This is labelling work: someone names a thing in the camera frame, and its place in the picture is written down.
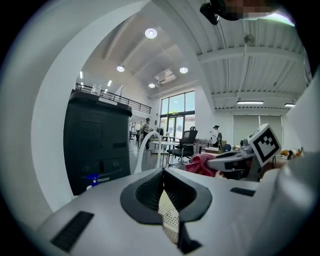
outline fluorescent light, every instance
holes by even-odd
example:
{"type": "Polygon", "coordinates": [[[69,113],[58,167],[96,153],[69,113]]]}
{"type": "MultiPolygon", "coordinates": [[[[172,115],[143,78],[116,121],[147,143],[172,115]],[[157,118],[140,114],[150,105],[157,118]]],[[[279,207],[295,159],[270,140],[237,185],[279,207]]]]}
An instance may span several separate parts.
{"type": "Polygon", "coordinates": [[[149,39],[154,39],[156,38],[157,36],[157,31],[154,29],[154,28],[148,28],[146,31],[145,31],[145,36],[149,39]]]}
{"type": "Polygon", "coordinates": [[[124,66],[117,66],[116,70],[118,70],[119,72],[123,72],[123,71],[125,71],[125,67],[124,66]]]}
{"type": "Polygon", "coordinates": [[[180,68],[180,73],[185,74],[188,72],[188,68],[183,66],[182,68],[180,68]]]}
{"type": "Polygon", "coordinates": [[[288,25],[293,26],[293,27],[295,26],[295,24],[293,24],[286,16],[283,16],[283,15],[278,14],[278,13],[273,13],[273,14],[270,14],[268,16],[261,17],[261,19],[282,22],[282,23],[288,24],[288,25]]]}
{"type": "Polygon", "coordinates": [[[237,104],[255,104],[255,105],[260,105],[263,104],[264,101],[254,101],[254,100],[242,100],[242,101],[238,101],[237,104]]]}

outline black office chair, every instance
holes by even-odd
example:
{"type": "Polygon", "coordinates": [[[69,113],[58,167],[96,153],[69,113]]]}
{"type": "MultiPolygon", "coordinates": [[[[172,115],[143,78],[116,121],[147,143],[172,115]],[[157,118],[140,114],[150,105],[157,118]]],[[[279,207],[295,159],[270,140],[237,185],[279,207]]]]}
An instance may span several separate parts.
{"type": "Polygon", "coordinates": [[[167,152],[175,157],[179,157],[179,163],[171,164],[170,166],[184,165],[184,157],[191,159],[194,155],[194,143],[196,140],[197,130],[186,130],[183,133],[182,139],[179,141],[179,145],[175,149],[168,149],[167,152]]]}

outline person wearing hat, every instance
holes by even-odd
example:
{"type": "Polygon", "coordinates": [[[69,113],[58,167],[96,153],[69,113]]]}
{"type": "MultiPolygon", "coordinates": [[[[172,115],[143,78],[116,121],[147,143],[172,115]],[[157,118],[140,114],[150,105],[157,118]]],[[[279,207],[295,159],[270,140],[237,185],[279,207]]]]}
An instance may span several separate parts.
{"type": "MultiPolygon", "coordinates": [[[[146,123],[143,126],[143,138],[145,138],[148,135],[148,133],[153,131],[153,129],[150,127],[150,118],[148,117],[145,121],[146,123]]],[[[145,145],[145,150],[150,150],[150,139],[148,139],[145,145]]]]}
{"type": "Polygon", "coordinates": [[[211,143],[213,144],[214,148],[217,148],[218,147],[218,140],[217,139],[218,139],[218,134],[219,134],[219,131],[218,131],[219,126],[215,125],[213,128],[214,128],[214,131],[210,131],[211,138],[212,138],[211,143]]]}

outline ceiling light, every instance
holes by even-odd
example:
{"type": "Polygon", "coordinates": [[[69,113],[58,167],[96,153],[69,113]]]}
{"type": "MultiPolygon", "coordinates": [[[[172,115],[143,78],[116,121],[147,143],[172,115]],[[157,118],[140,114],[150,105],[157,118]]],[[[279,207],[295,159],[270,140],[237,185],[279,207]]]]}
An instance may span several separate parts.
{"type": "Polygon", "coordinates": [[[123,72],[123,71],[125,71],[125,67],[124,66],[117,66],[116,70],[118,70],[119,72],[123,72]]]}
{"type": "Polygon", "coordinates": [[[243,100],[243,101],[238,101],[237,104],[254,104],[254,105],[261,105],[263,104],[264,101],[255,101],[255,100],[243,100]]]}
{"type": "Polygon", "coordinates": [[[182,68],[180,68],[180,73],[185,74],[188,72],[188,68],[183,66],[182,68]]]}
{"type": "Polygon", "coordinates": [[[296,104],[287,103],[284,104],[285,107],[293,108],[296,104]]]}
{"type": "Polygon", "coordinates": [[[148,28],[146,31],[145,31],[145,36],[149,39],[154,39],[156,38],[157,36],[157,31],[154,29],[154,28],[148,28]]]}

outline ceiling beam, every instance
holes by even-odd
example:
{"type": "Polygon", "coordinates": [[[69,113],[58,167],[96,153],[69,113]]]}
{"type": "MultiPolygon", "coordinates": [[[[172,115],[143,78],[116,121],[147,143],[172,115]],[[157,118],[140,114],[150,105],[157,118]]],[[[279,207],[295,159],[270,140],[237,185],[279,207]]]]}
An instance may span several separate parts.
{"type": "MultiPolygon", "coordinates": [[[[237,98],[238,92],[224,92],[212,94],[213,99],[233,99],[237,98]]],[[[289,94],[283,92],[270,92],[270,91],[242,91],[242,99],[262,99],[262,98],[280,98],[288,100],[298,100],[300,96],[296,94],[289,94]]]]}
{"type": "Polygon", "coordinates": [[[216,109],[217,113],[231,113],[232,115],[272,115],[282,116],[288,113],[288,108],[265,108],[265,107],[252,107],[252,108],[223,108],[216,109]]]}
{"type": "MultiPolygon", "coordinates": [[[[218,60],[243,57],[244,53],[245,47],[227,48],[200,54],[198,55],[198,60],[201,63],[210,63],[218,60]]],[[[294,62],[304,61],[304,56],[302,54],[272,47],[248,46],[246,54],[248,57],[278,56],[282,58],[287,58],[294,62]]]]}
{"type": "Polygon", "coordinates": [[[154,56],[152,56],[152,58],[150,58],[148,61],[146,61],[142,66],[140,66],[139,69],[137,69],[134,72],[134,75],[143,71],[147,66],[149,66],[151,63],[153,63],[159,56],[161,56],[162,54],[164,54],[165,52],[171,50],[172,48],[177,47],[177,45],[170,45],[169,47],[163,49],[162,51],[160,51],[158,54],[155,54],[154,56]]]}
{"type": "Polygon", "coordinates": [[[143,37],[137,42],[137,44],[133,47],[133,49],[128,53],[128,55],[125,57],[125,59],[122,62],[122,66],[125,66],[129,59],[135,54],[135,52],[140,48],[140,46],[146,41],[148,38],[143,35],[143,37]]]}
{"type": "Polygon", "coordinates": [[[119,41],[119,39],[121,38],[121,35],[123,34],[123,32],[126,30],[127,26],[130,24],[130,22],[132,22],[132,20],[135,18],[135,14],[132,15],[130,18],[128,18],[127,20],[125,20],[123,22],[123,24],[121,25],[121,27],[119,28],[119,30],[117,31],[117,33],[115,34],[114,38],[112,39],[112,42],[108,48],[108,50],[105,52],[105,55],[103,56],[104,60],[107,60],[112,52],[112,50],[114,49],[115,45],[117,44],[117,42],[119,41]]]}

